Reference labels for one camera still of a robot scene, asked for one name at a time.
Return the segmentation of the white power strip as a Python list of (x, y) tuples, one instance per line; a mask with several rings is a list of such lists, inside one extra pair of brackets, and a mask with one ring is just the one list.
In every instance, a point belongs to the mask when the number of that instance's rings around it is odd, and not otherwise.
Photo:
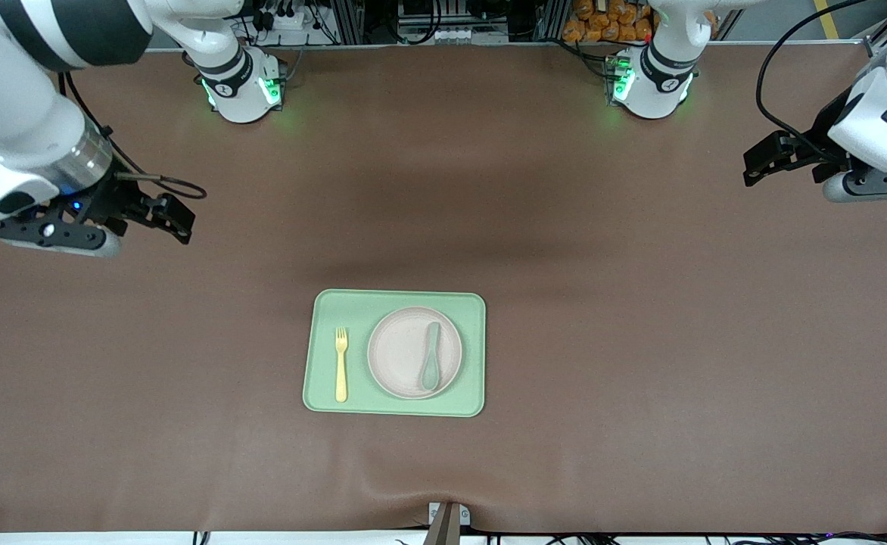
[(252, 24), (257, 31), (319, 30), (322, 22), (305, 4), (294, 1), (257, 5), (253, 9)]

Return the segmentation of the black device box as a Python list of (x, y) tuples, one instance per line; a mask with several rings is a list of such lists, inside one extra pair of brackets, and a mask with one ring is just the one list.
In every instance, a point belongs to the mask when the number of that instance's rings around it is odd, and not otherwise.
[(397, 21), (405, 26), (440, 22), (446, 3), (447, 0), (398, 0)]

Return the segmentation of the white metal bracket plate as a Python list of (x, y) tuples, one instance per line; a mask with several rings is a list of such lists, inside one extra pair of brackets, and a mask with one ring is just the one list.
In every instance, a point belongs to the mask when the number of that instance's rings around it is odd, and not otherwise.
[[(470, 509), (463, 504), (458, 503), (447, 503), (451, 506), (450, 513), (453, 517), (457, 517), (459, 520), (459, 525), (464, 525), (464, 527), (470, 527), (471, 525), (471, 513)], [(437, 518), (437, 514), (441, 511), (444, 511), (444, 503), (429, 503), (428, 504), (428, 521), (427, 525), (432, 525), (434, 523), (434, 519)]]

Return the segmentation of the beige round plate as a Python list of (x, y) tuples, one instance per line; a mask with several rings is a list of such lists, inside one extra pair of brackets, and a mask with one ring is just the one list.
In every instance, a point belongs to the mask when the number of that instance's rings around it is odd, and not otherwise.
[[(426, 330), (440, 322), (440, 384), (434, 392), (422, 387)], [(430, 399), (444, 392), (463, 363), (463, 341), (446, 314), (430, 307), (404, 307), (382, 317), (370, 335), (367, 361), (371, 376), (386, 393), (403, 400)]]

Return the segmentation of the grey-green plastic spoon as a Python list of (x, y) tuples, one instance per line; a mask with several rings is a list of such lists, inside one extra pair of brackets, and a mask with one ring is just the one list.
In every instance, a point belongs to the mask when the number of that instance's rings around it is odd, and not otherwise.
[(439, 364), (440, 322), (431, 322), (426, 330), (426, 353), (422, 367), (422, 387), (434, 392), (440, 384)]

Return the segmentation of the white terminal block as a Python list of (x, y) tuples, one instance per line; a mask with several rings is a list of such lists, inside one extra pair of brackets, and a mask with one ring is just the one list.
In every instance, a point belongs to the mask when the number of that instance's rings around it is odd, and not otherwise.
[(490, 38), (486, 31), (474, 27), (444, 27), (434, 31), (434, 45), (474, 45), (476, 42)]

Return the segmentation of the orange packaged goods bag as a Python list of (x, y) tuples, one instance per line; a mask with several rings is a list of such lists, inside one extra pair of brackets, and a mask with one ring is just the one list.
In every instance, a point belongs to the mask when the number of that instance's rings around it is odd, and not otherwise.
[(659, 16), (640, 0), (571, 0), (565, 42), (650, 42)]

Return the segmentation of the brown table mat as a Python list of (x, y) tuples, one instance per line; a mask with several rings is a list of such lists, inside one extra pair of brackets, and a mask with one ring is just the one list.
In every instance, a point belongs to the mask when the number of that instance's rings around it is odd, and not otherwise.
[[(191, 244), (0, 242), (0, 531), (887, 532), (887, 201), (745, 188), (764, 46), (666, 120), (557, 46), (309, 51), (280, 113), (213, 114), (180, 56), (83, 71)], [(302, 401), (327, 288), (471, 292), (470, 419)]]

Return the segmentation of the light green plastic tray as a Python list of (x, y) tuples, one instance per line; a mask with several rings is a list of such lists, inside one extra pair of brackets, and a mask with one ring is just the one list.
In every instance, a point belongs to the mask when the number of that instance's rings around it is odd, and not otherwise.
[[(423, 400), (403, 400), (375, 382), (367, 361), (371, 333), (382, 317), (404, 307), (430, 307), (446, 314), (463, 341), (462, 368), (443, 392)], [(405, 292), (329, 289), (316, 297), (303, 383), (303, 403), (316, 412), (471, 418), (485, 405), (485, 301), (467, 292)], [(336, 328), (349, 332), (346, 403), (335, 400)]]

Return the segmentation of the yellow plastic fork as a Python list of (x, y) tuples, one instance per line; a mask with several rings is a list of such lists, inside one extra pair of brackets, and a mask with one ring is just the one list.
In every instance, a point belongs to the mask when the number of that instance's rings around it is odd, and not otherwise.
[(346, 403), (349, 399), (349, 387), (347, 386), (347, 367), (344, 357), (347, 348), (349, 348), (349, 332), (345, 327), (336, 328), (334, 346), (337, 354), (334, 399), (337, 403)]

